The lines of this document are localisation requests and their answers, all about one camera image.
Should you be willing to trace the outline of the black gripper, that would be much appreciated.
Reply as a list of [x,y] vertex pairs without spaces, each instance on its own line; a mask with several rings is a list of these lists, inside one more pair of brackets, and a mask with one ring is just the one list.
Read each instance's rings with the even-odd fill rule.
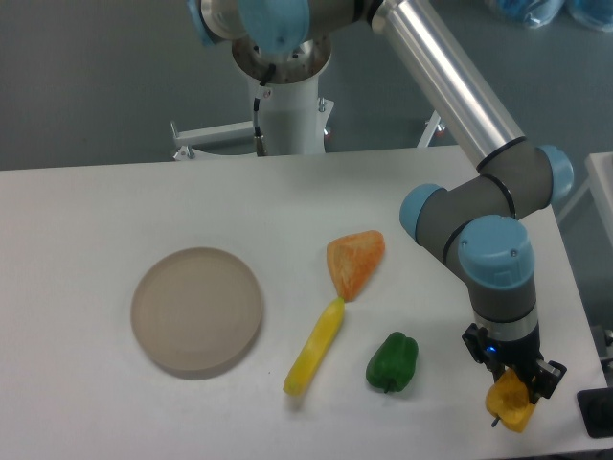
[[539,325],[518,340],[501,341],[493,339],[485,327],[472,323],[462,339],[472,358],[491,372],[493,382],[511,368],[526,384],[530,404],[537,404],[540,398],[550,399],[567,372],[564,365],[544,360]]

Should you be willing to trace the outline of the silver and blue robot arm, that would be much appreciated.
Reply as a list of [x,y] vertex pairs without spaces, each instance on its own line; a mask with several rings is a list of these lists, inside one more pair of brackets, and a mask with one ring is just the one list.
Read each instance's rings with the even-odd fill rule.
[[329,62],[331,32],[359,21],[391,44],[476,168],[453,189],[425,184],[404,198],[404,230],[466,285],[475,321],[463,340],[496,379],[513,370],[531,402],[565,374],[540,352],[534,252],[522,219],[570,191],[566,155],[533,146],[427,1],[191,1],[207,46],[228,41],[250,80],[247,129],[258,156],[320,153],[317,100],[300,109],[297,85]]

